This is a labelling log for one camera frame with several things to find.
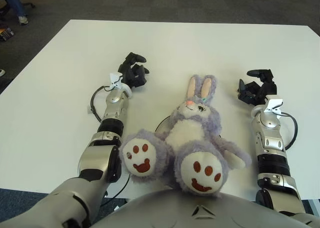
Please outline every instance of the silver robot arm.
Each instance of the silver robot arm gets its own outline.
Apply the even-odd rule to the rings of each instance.
[[[130,53],[119,72],[111,73],[110,93],[100,126],[83,152],[78,177],[62,183],[27,212],[0,224],[0,227],[89,227],[96,217],[110,183],[121,176],[118,147],[126,122],[131,88],[146,83],[149,73],[136,62],[142,56]]]

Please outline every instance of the shoe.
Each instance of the shoe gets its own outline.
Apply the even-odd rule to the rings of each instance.
[[[19,16],[19,23],[20,25],[27,25],[28,24],[28,19],[26,16]]]
[[[5,75],[5,73],[6,73],[5,70],[0,69],[0,77],[3,76],[3,75]]]

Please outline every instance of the bunny foot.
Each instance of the bunny foot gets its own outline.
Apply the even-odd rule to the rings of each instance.
[[[120,147],[120,157],[128,172],[143,180],[161,176],[169,162],[167,145],[145,130],[128,138]]]

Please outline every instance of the wire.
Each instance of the wire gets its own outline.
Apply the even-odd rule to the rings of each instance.
[[[274,106],[272,109],[276,109],[276,108],[279,108],[283,105],[284,103],[282,102],[281,104],[277,105],[277,106]]]
[[[106,203],[103,203],[102,205],[100,205],[100,207],[103,207],[103,206],[109,204],[112,200],[114,200],[114,198],[116,198],[116,197],[125,189],[125,187],[126,187],[127,184],[129,183],[129,179],[130,179],[130,175],[128,176],[128,180],[126,181],[124,187],[123,187],[114,197],[112,197],[111,199],[109,199]]]
[[[155,131],[157,131],[158,128],[160,127],[160,125],[162,125],[162,123],[165,122],[165,120],[168,119],[169,117],[170,117],[170,115],[169,115],[167,118],[165,118],[163,121],[161,121],[161,123],[157,126],[157,128],[155,129]]]
[[[106,88],[109,88],[109,87],[110,87],[110,86],[101,86],[100,88],[98,88],[98,89],[93,93],[93,95],[92,95],[92,97],[91,97],[91,99],[90,99],[90,109],[91,109],[92,113],[95,115],[96,119],[97,119],[99,122],[101,122],[101,118],[99,117],[99,115],[98,115],[98,113],[97,113],[97,111],[96,111],[96,108],[95,108],[95,105],[94,105],[94,99],[95,99],[96,94],[97,94],[100,90],[104,89],[105,91],[109,92],[109,91],[111,91],[111,90],[114,89],[114,87],[113,87],[112,89],[106,90]]]
[[[290,143],[285,147],[285,150],[288,150],[290,149],[290,147],[294,144],[296,138],[297,138],[297,135],[298,135],[298,122],[297,120],[290,114],[288,113],[285,113],[285,112],[282,112],[282,114],[277,114],[275,112],[273,112],[275,115],[279,115],[279,116],[283,116],[283,117],[290,117],[292,120],[293,120],[293,123],[294,123],[294,134],[293,134],[293,138],[292,140],[290,141]]]

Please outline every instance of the bunny arm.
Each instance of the bunny arm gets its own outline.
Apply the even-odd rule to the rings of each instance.
[[[171,148],[163,141],[165,137],[142,129],[122,143],[119,156],[134,181],[154,180],[167,170]]]
[[[248,167],[252,162],[250,155],[231,141],[212,135],[211,143],[220,151],[230,169]]]

